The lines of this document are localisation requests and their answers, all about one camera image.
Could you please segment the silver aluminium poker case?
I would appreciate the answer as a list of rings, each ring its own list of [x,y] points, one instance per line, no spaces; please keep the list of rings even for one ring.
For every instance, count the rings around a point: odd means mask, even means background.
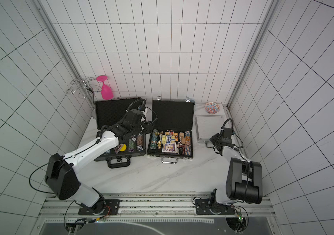
[[[197,115],[195,117],[197,142],[205,144],[207,148],[213,148],[210,138],[220,132],[223,122],[222,115]]]

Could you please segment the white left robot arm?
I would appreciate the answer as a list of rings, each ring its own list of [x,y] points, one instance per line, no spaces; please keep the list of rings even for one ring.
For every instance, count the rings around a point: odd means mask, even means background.
[[[88,144],[63,156],[56,153],[49,158],[45,182],[59,200],[71,199],[92,214],[103,213],[107,207],[104,197],[97,190],[81,183],[77,174],[104,152],[119,146],[120,141],[150,131],[147,125],[152,122],[146,121],[146,109],[144,106],[128,108],[117,123],[104,125],[99,136]]]

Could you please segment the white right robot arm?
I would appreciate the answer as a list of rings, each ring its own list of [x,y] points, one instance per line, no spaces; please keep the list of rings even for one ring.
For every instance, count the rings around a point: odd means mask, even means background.
[[[229,162],[225,186],[214,189],[209,199],[213,214],[220,214],[237,202],[260,204],[263,199],[262,166],[242,155],[240,147],[232,143],[233,129],[223,127],[212,136],[214,152]]]

